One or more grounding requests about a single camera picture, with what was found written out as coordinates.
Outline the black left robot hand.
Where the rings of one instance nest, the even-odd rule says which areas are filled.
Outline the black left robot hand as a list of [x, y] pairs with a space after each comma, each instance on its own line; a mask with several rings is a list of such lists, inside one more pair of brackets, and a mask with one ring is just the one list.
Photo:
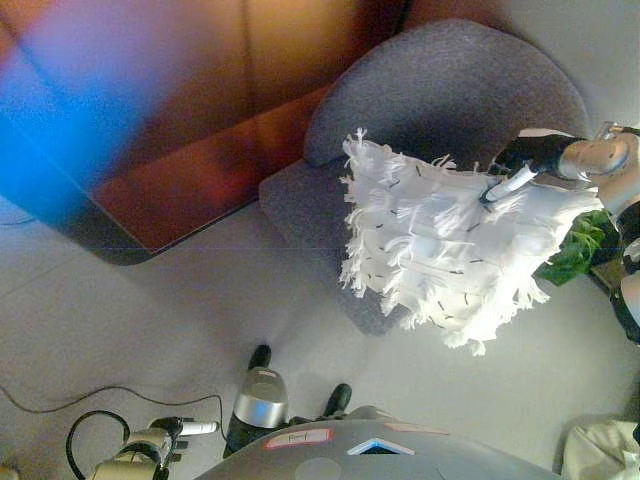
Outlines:
[[165, 417], [152, 421], [149, 427], [163, 430], [171, 438], [173, 450], [184, 450], [188, 446], [186, 437], [215, 433], [220, 429], [220, 423], [196, 422], [193, 418], [184, 417]]

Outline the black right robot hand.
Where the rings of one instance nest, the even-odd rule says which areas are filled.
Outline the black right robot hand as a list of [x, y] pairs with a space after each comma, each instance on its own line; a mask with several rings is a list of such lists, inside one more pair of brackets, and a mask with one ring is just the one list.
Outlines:
[[533, 180], [542, 173], [559, 173], [564, 151], [581, 140], [551, 129], [524, 129], [491, 161], [488, 173], [502, 180], [480, 197], [483, 204], [494, 203]]

